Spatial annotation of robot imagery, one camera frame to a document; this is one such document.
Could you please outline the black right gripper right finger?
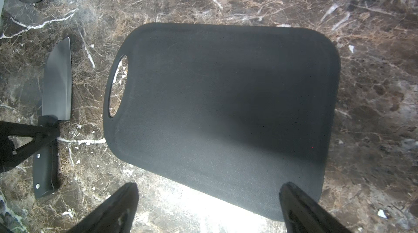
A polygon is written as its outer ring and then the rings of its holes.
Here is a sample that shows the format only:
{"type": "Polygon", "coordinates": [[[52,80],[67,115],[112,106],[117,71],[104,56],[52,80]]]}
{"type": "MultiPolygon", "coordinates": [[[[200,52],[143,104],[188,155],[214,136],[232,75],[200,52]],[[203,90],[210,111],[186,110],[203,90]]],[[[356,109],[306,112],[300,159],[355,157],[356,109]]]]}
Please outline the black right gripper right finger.
{"type": "Polygon", "coordinates": [[[279,199],[288,233],[351,232],[292,182],[282,185],[279,199]]]}

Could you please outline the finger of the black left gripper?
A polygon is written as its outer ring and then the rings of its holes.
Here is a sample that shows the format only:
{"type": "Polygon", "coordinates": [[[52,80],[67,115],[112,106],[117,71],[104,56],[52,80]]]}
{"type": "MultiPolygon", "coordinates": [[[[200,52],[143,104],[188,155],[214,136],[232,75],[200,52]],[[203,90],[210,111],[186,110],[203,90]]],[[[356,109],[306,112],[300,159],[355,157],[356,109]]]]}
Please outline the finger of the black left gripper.
{"type": "Polygon", "coordinates": [[[58,121],[27,125],[1,121],[1,172],[8,172],[59,137],[58,121]]]}

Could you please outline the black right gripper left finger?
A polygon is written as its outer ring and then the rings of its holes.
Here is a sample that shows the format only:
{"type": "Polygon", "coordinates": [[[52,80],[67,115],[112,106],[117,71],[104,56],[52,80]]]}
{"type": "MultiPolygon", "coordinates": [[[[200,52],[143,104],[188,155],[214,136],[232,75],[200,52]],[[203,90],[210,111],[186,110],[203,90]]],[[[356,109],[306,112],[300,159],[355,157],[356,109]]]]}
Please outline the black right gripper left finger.
{"type": "Polygon", "coordinates": [[[120,187],[88,216],[73,226],[69,233],[129,233],[139,201],[137,184],[120,187]]]}

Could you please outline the black handled kitchen knife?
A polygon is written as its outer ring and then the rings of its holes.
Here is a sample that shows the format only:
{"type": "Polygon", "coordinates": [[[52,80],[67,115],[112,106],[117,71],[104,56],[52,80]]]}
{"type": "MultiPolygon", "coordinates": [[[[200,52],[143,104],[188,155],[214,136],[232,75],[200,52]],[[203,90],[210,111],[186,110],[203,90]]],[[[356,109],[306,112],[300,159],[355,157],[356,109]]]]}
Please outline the black handled kitchen knife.
{"type": "MultiPolygon", "coordinates": [[[[58,128],[60,121],[71,118],[72,66],[71,42],[66,37],[58,43],[46,61],[43,77],[42,112],[39,126],[58,128]]],[[[59,188],[58,143],[54,138],[33,155],[33,188],[37,199],[59,188]]]]}

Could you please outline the black plastic cutting board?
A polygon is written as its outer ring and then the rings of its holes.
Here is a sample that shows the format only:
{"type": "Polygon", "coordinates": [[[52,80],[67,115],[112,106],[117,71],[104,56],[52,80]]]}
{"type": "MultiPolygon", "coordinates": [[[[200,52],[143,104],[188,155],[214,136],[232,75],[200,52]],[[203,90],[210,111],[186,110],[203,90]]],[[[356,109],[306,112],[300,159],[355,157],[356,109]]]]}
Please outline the black plastic cutting board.
{"type": "Polygon", "coordinates": [[[120,160],[275,221],[319,200],[341,60],[306,28],[149,23],[117,52],[103,132],[120,160]]]}

